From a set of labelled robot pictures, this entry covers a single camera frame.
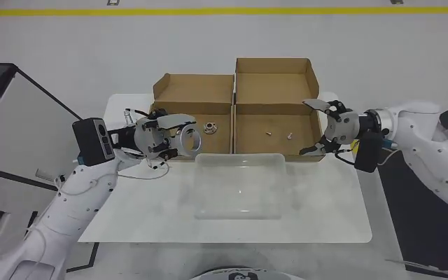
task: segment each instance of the cable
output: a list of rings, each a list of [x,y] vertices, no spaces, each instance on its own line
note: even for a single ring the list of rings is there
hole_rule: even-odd
[[[98,185],[98,181],[99,181],[101,178],[103,178],[103,177],[105,177],[105,176],[113,176],[113,175],[115,175],[115,174],[113,174],[113,173],[107,173],[107,174],[105,174],[105,175],[103,175],[103,176],[100,176],[99,178],[92,179],[92,182],[91,182],[91,184],[90,184],[90,187],[89,187],[87,190],[83,190],[82,192],[77,192],[77,193],[64,192],[64,191],[62,190],[62,187],[61,187],[61,184],[60,184],[60,180],[59,180],[58,178],[55,178],[55,180],[53,181],[53,183],[55,184],[55,187],[57,188],[57,190],[58,190],[60,193],[63,193],[63,194],[68,195],[68,196],[76,196],[76,195],[82,195],[83,193],[88,192],[88,191],[91,190],[93,187],[95,187],[96,185]]]
[[[448,274],[448,270],[441,270],[438,267],[432,266],[432,265],[421,265],[417,262],[408,262],[407,260],[390,260],[390,259],[385,259],[385,261],[387,262],[392,262],[392,263],[398,263],[401,265],[409,265],[411,267],[418,267],[421,268],[423,270],[429,270],[432,272],[439,272],[439,273],[443,273],[443,274]]]
[[[143,111],[140,111],[140,110],[135,110],[135,109],[126,108],[126,111],[133,111],[133,112],[135,112],[135,113],[139,113],[140,115],[143,115],[143,116],[149,118],[149,114],[147,114],[147,113],[145,113],[145,112],[143,112]]]
[[[391,158],[391,156],[394,155],[395,153],[397,153],[398,151],[400,151],[400,150],[395,150],[395,151],[393,151],[390,155],[388,155],[388,156],[386,157],[386,159],[385,159],[382,163],[379,163],[378,165],[379,165],[379,166],[382,166],[382,165],[386,164],[386,162],[389,160],[389,158]]]
[[[141,178],[141,177],[133,177],[133,176],[127,176],[127,175],[121,175],[119,174],[119,177],[123,177],[123,178],[128,178],[128,179],[136,179],[136,180],[155,180],[155,179],[159,179],[162,178],[163,176],[167,175],[169,172],[169,165],[168,163],[165,163],[165,165],[167,166],[167,170],[164,174],[157,176],[157,177],[153,177],[153,178]]]
[[[39,265],[39,263],[41,263],[44,255],[45,255],[45,251],[47,249],[47,241],[45,239],[45,236],[43,235],[42,231],[38,228],[36,228],[34,225],[32,225],[31,227],[27,228],[30,232],[31,231],[36,231],[41,237],[42,237],[42,241],[43,241],[43,250],[42,250],[42,255],[39,258],[39,260],[33,265],[33,267],[31,268],[31,271],[28,273],[27,277],[25,277],[24,280],[28,280],[28,278],[31,276],[31,274],[34,272],[34,270],[36,269],[36,267]]]
[[[345,158],[342,158],[342,157],[339,156],[340,153],[345,153],[345,152],[350,152],[350,151],[351,151],[351,150],[339,150],[339,151],[337,151],[337,152],[335,153],[335,157],[336,157],[338,160],[341,160],[341,161],[347,163],[348,165],[355,165],[353,162],[350,162],[350,161],[346,160]]]

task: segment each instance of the cardboard box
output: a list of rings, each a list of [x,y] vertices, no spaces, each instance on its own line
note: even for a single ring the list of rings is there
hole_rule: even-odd
[[[234,152],[281,153],[288,161],[322,160],[323,156],[299,155],[322,136],[317,112],[302,103],[319,95],[309,59],[239,58],[236,74]]]
[[[196,118],[203,153],[232,153],[233,75],[185,75],[166,73],[153,86],[154,108],[185,113]],[[216,123],[214,134],[204,133],[204,124]]]

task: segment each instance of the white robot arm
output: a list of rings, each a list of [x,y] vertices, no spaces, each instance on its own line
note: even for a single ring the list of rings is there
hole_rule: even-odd
[[[302,155],[339,153],[341,144],[359,139],[355,168],[373,172],[381,148],[397,147],[421,182],[448,203],[448,140],[446,124],[440,122],[436,104],[414,101],[402,106],[368,110],[363,114],[345,108],[342,102],[304,100],[312,109],[327,114],[328,126],[315,146],[300,151]]]
[[[201,137],[195,119],[189,115],[168,115],[154,110],[133,123],[108,132],[99,118],[73,124],[80,148],[78,162],[55,198],[29,229],[22,243],[0,259],[0,280],[61,280],[66,261],[90,221],[113,192],[118,172],[143,159],[160,158],[162,163],[177,155],[195,156],[201,151]],[[192,138],[193,149],[186,148]],[[61,176],[55,181],[63,183]]]

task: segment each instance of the table top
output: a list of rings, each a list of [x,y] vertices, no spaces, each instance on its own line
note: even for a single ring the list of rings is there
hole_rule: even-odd
[[[327,92],[321,99],[334,100]],[[108,129],[125,124],[124,108],[147,111],[149,94],[115,94],[104,120]],[[320,115],[326,127],[326,115]],[[346,158],[353,161],[353,156]],[[320,162],[289,162],[288,197],[295,211],[280,220],[197,220],[192,190],[194,162],[171,162],[154,181],[119,178],[118,184],[80,242],[183,243],[366,243],[372,232],[356,171],[327,155]],[[146,162],[121,174],[157,176]]]

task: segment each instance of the clear plastic container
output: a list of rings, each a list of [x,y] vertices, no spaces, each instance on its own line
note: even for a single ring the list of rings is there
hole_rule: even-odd
[[[197,219],[280,219],[286,177],[281,154],[196,157]]]

